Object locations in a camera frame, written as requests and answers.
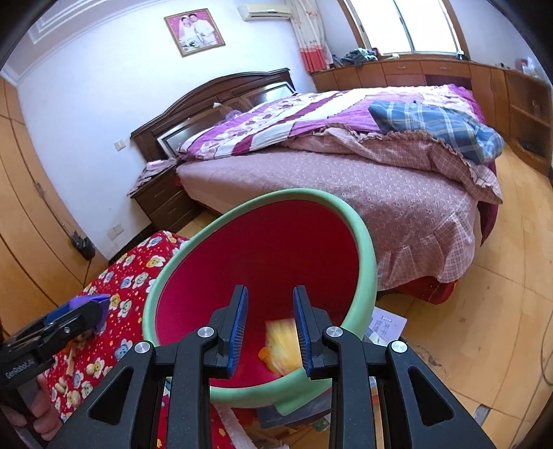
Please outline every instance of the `yellow object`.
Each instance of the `yellow object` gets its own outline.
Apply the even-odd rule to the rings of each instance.
[[[300,342],[295,321],[268,321],[266,326],[266,346],[259,351],[259,359],[279,375],[287,375],[301,368]]]

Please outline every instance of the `red floral fabric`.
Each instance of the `red floral fabric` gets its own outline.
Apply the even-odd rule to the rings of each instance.
[[[167,231],[160,231],[132,249],[88,285],[82,294],[109,294],[109,314],[101,332],[89,339],[75,341],[55,356],[46,371],[51,401],[63,422],[79,407],[113,366],[143,339],[144,302],[163,266],[186,244]],[[158,448],[165,448],[170,382],[160,414]],[[231,440],[215,409],[211,408],[214,449],[232,448]]]

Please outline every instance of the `wall outlet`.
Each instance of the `wall outlet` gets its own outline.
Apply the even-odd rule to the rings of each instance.
[[[124,139],[121,139],[121,140],[118,140],[117,142],[115,142],[115,149],[117,151],[121,151],[126,146],[127,146],[127,144],[125,143]]]
[[[118,224],[117,226],[115,226],[115,228],[111,228],[107,232],[107,236],[111,241],[114,241],[117,238],[117,236],[123,233],[123,231],[124,231],[123,226],[121,224]]]

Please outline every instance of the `metal screw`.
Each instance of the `metal screw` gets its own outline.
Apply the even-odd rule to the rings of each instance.
[[[392,349],[400,354],[407,351],[407,345],[403,341],[396,340],[392,342]]]
[[[326,330],[326,334],[329,335],[330,337],[339,337],[341,336],[342,334],[344,333],[344,331],[338,327],[338,326],[330,326],[327,330]]]
[[[209,338],[211,337],[213,334],[215,333],[215,331],[213,330],[212,327],[209,327],[209,326],[205,326],[205,327],[200,327],[198,329],[198,335],[202,338]]]
[[[147,341],[139,341],[137,344],[134,345],[134,350],[139,354],[144,354],[148,352],[150,348],[151,345]]]

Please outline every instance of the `blue plaid cloth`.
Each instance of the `blue plaid cloth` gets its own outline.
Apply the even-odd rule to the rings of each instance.
[[[455,109],[377,100],[369,106],[369,112],[384,134],[426,131],[476,164],[491,162],[501,155],[505,145],[494,129]]]

